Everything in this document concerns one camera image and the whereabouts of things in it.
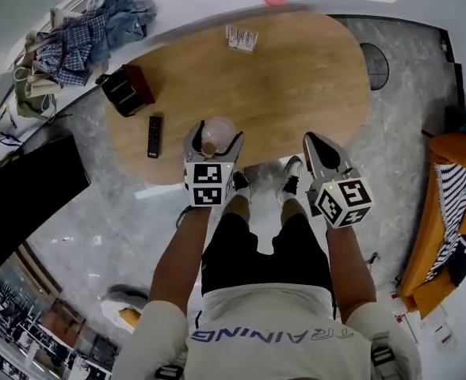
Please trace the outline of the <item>person's left white shoe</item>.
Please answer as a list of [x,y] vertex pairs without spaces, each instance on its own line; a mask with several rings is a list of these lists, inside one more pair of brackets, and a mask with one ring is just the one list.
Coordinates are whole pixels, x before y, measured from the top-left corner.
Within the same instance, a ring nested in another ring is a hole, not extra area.
[[243,198],[248,203],[251,201],[252,187],[243,171],[235,171],[232,175],[232,186],[235,198]]

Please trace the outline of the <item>person's right leg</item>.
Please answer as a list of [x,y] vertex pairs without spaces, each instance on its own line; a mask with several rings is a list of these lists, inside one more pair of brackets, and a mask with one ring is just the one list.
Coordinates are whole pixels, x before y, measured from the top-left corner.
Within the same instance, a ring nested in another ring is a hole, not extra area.
[[281,226],[302,227],[308,224],[307,213],[295,198],[287,199],[281,208]]

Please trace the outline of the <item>blue plaid shirt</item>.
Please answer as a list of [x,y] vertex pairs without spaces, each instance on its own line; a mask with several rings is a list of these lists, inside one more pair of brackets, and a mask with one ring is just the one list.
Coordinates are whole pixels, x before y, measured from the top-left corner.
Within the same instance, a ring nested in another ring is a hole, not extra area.
[[62,86],[84,86],[92,75],[92,52],[105,40],[109,15],[93,9],[80,17],[66,17],[62,28],[38,32],[36,68]]

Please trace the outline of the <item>olive green bag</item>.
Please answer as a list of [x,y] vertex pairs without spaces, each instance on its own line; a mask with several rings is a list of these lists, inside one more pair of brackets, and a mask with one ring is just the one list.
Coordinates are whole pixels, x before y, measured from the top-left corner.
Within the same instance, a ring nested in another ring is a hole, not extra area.
[[24,118],[52,122],[57,113],[55,95],[44,93],[34,95],[29,85],[32,71],[26,66],[16,66],[13,70],[13,88],[17,114]]

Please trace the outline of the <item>person's leg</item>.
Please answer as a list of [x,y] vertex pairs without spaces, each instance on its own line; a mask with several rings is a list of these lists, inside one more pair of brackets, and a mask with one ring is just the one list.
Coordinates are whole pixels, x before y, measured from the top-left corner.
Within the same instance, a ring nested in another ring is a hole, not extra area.
[[220,223],[230,228],[248,229],[250,201],[245,196],[234,195],[224,208]]
[[281,226],[302,227],[308,224],[307,213],[295,198],[287,199],[281,208]]

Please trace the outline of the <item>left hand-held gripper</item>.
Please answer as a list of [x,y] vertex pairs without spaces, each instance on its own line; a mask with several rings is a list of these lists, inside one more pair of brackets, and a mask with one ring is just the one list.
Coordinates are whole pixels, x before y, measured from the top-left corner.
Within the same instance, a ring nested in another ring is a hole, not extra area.
[[202,153],[202,131],[205,122],[194,125],[185,137],[185,187],[192,207],[223,205],[231,188],[231,175],[244,142],[240,131],[231,141],[223,156],[207,158]]

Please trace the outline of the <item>person's white t-shirt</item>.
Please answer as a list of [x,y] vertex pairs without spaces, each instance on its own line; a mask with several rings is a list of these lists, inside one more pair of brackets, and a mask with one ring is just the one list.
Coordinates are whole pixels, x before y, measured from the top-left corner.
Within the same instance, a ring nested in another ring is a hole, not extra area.
[[[421,380],[418,348],[378,302],[343,324],[331,316],[321,287],[255,284],[204,296],[203,321],[191,329],[173,304],[146,304],[113,367],[112,380],[155,380],[165,365],[184,380]],[[395,361],[374,367],[372,345]]]

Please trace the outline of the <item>person's left leg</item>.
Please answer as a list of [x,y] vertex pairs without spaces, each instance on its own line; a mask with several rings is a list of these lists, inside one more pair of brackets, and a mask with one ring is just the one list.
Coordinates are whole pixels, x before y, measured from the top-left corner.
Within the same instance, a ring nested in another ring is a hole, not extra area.
[[230,228],[248,229],[250,201],[245,196],[234,195],[224,208],[220,223]]

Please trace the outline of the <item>dark wooden box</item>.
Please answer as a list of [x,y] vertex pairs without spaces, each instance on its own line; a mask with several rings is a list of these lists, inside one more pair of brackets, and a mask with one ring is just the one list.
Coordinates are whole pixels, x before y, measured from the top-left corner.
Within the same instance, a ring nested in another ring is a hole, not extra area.
[[111,74],[102,74],[96,84],[124,118],[134,116],[141,108],[155,103],[143,71],[136,65],[126,64]]

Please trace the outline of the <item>person's right forearm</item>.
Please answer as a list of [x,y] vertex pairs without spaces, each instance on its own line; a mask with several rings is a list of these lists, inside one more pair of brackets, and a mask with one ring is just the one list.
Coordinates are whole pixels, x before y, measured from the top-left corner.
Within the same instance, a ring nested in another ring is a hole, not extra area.
[[327,223],[327,244],[335,300],[345,324],[360,306],[376,301],[376,288],[350,226],[335,229]]

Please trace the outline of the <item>person's black shorts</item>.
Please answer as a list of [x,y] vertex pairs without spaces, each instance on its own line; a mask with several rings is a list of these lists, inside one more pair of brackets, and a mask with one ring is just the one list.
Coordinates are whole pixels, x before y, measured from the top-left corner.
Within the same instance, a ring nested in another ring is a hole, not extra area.
[[272,247],[272,254],[260,253],[248,224],[237,214],[223,215],[201,258],[202,293],[263,283],[333,291],[327,256],[304,215],[288,219]]

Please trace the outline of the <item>black glass cabinet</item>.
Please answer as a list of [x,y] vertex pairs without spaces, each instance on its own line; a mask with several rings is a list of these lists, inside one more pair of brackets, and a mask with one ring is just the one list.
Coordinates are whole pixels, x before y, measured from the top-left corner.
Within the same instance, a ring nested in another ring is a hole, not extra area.
[[90,186],[72,135],[0,168],[0,267],[44,222]]

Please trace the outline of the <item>black white striped blanket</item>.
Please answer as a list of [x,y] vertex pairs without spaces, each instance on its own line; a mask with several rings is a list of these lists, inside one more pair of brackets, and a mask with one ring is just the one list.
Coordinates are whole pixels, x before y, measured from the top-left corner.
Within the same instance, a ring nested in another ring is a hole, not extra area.
[[444,237],[426,279],[447,269],[451,282],[459,286],[466,276],[466,234],[459,232],[466,215],[466,168],[458,164],[435,165],[444,224]]

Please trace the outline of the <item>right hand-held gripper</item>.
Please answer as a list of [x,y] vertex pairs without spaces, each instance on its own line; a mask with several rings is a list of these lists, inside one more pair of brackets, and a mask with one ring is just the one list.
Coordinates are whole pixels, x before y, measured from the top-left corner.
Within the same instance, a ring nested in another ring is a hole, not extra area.
[[[322,215],[333,228],[361,222],[374,205],[368,181],[352,166],[349,155],[324,135],[304,135],[307,170],[315,179],[307,191],[312,216]],[[335,175],[320,181],[324,175]]]

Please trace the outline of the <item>person's left forearm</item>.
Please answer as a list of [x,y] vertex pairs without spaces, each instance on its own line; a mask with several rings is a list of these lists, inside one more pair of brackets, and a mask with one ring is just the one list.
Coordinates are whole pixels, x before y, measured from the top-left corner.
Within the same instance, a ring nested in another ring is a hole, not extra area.
[[169,302],[187,313],[200,271],[210,213],[209,207],[197,207],[183,215],[155,268],[148,295],[150,302]]

